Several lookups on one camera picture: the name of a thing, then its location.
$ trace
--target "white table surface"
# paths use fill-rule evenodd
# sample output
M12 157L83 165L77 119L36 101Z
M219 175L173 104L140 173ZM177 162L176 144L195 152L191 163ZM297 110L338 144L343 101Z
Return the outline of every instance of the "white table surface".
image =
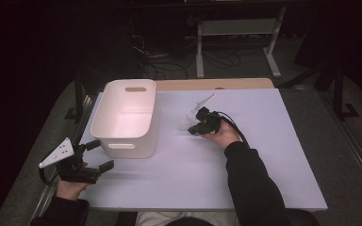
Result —
M80 198L110 210L222 211L234 205L227 185L226 158L215 143L179 130L180 121L197 102L216 93L206 105L228 114L258 150L278 185L287 208L325 210L327 204L307 162L278 89L158 91L160 111L156 150L147 159L114 159ZM94 140L90 121L80 143ZM85 152L97 168L111 160L102 148Z

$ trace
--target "white pants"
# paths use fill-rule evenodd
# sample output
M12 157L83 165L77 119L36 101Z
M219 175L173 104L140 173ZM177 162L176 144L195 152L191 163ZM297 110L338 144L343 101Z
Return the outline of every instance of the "white pants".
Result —
M199 218L214 226L240 226L235 212L138 212L136 226L165 226L180 218Z

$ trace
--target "white plastic bin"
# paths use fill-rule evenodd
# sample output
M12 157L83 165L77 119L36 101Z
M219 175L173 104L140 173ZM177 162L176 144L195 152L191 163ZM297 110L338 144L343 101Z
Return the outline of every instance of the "white plastic bin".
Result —
M106 85L90 133L113 158L147 158L156 147L156 83L116 80Z

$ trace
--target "hand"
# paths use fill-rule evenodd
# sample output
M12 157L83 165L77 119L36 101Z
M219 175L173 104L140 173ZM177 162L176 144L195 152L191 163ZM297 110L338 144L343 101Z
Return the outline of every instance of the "hand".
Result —
M204 134L202 137L213 140L224 150L231 143L240 141L237 132L225 121L222 121L220 131L217 134Z
M58 177L56 196L61 199L76 201L80 196L81 192L85 190L89 185L90 184L87 183L62 181L61 178Z

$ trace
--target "white bracket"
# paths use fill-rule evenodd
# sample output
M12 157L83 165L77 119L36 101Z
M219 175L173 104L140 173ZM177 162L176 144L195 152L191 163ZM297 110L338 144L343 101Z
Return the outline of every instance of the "white bracket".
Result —
M72 142L66 137L57 148L55 148L42 162L40 169L50 166L58 161L70 157L74 154Z

